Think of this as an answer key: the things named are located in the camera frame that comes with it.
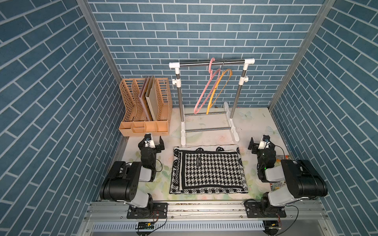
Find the pink clothes hanger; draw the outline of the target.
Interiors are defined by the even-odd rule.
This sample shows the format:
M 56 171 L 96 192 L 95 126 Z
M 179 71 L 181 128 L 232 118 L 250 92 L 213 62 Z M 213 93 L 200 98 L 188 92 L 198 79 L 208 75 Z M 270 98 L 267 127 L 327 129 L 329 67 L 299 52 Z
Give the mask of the pink clothes hanger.
M 210 79 L 208 81 L 208 83 L 206 84 L 204 90 L 202 91 L 201 93 L 201 96 L 199 97 L 196 105 L 195 105 L 195 108 L 194 108 L 194 114 L 198 114 L 198 112 L 201 110 L 201 108 L 203 107 L 204 103 L 207 101 L 208 97 L 204 100 L 204 102 L 202 102 L 202 104 L 199 106 L 200 104 L 200 101 L 202 100 L 208 86 L 210 85 L 210 82 L 213 80 L 213 78 L 215 77 L 215 75 L 218 73 L 218 75 L 220 74 L 220 68 L 217 69 L 215 72 L 213 72 L 213 70 L 211 69 L 212 67 L 212 63 L 215 61 L 216 59 L 215 58 L 211 58 L 210 62 L 209 62 L 209 74 L 210 74 Z

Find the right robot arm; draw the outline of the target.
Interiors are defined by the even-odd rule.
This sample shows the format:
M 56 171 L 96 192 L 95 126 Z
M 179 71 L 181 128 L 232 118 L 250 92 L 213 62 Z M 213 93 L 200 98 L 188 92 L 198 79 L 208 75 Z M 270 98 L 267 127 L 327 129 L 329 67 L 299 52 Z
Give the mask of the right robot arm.
M 285 181 L 279 189 L 264 193 L 259 203 L 247 207 L 248 210 L 256 208 L 263 217 L 285 216 L 287 204 L 328 194 L 327 184 L 310 161 L 283 159 L 276 166 L 275 147 L 268 135 L 263 135 L 260 143 L 251 139 L 248 146 L 257 155 L 257 174 L 263 183 Z

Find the houndstooth black white scarf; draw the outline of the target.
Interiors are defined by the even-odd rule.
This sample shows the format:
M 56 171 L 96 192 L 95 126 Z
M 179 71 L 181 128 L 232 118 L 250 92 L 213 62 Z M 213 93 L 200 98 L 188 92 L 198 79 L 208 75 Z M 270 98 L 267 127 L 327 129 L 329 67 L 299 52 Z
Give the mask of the houndstooth black white scarf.
M 247 194 L 237 145 L 175 147 L 170 194 Z

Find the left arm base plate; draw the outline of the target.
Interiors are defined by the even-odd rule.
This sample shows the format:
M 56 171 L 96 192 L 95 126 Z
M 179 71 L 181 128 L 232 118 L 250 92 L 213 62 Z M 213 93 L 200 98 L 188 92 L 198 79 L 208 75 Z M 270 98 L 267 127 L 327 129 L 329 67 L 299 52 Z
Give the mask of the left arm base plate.
M 166 219 L 168 203 L 153 203 L 145 208 L 130 206 L 127 219 Z

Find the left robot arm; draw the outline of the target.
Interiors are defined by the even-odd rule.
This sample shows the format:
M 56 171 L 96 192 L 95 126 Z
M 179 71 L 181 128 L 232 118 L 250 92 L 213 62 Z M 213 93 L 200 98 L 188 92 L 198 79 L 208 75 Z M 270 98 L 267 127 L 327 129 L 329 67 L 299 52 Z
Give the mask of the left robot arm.
M 131 163 L 116 161 L 109 170 L 99 195 L 102 200 L 123 202 L 131 206 L 132 210 L 153 212 L 151 194 L 138 189 L 140 182 L 153 182 L 156 173 L 157 153 L 165 149 L 162 138 L 155 144 L 150 134 L 138 144 L 141 160 Z

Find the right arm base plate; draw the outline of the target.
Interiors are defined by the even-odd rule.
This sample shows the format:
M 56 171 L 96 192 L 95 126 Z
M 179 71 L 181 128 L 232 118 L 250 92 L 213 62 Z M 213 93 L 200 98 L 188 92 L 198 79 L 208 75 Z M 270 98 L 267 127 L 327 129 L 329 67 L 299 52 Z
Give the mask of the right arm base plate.
M 285 218 L 284 207 L 271 206 L 269 202 L 257 202 L 248 199 L 244 202 L 244 207 L 248 218 Z

